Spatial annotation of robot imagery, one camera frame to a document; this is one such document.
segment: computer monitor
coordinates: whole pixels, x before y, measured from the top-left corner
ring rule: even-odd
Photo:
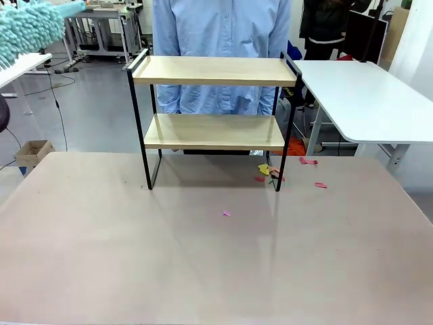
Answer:
[[[365,48],[368,44],[373,21],[374,17],[366,16],[352,10],[350,11],[346,39],[344,40],[342,49],[345,54],[352,56],[356,60],[362,60]],[[379,62],[387,28],[388,23],[379,19],[367,53],[367,61],[376,64]]]

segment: blue button-up shirt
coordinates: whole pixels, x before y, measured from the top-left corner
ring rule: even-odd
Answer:
[[[154,0],[157,56],[279,58],[288,41],[290,0]],[[160,85],[164,113],[272,113],[275,88]]]

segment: person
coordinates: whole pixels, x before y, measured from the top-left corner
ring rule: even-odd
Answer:
[[[289,15],[290,0],[154,0],[154,54],[279,58]],[[274,87],[157,86],[163,113],[270,115],[274,95]]]
[[[371,0],[304,0],[299,37],[305,39],[304,60],[329,60],[334,49],[341,49],[349,10],[364,12]],[[308,90],[306,106],[315,98]]]

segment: beige tabletop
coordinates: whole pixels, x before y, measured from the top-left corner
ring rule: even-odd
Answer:
[[[139,155],[51,153],[0,208],[0,320],[433,323],[432,225],[376,161],[318,160],[276,193],[262,157],[163,156],[149,191]]]

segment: white desk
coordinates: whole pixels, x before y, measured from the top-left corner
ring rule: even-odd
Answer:
[[[0,208],[0,323],[431,324],[433,227],[377,161],[288,157],[278,193],[263,161],[149,191],[138,154],[49,154]]]
[[[32,114],[32,110],[28,105],[26,96],[24,95],[18,78],[33,68],[36,68],[39,64],[51,59],[51,57],[52,55],[50,53],[44,55],[39,53],[24,54],[15,61],[13,66],[5,70],[0,70],[0,88],[6,86],[8,83],[12,83],[17,97],[22,100],[25,114]]]
[[[387,145],[393,172],[410,144],[433,143],[433,102],[370,62],[296,61],[302,79],[320,104],[307,155],[312,155],[323,114],[344,139]]]

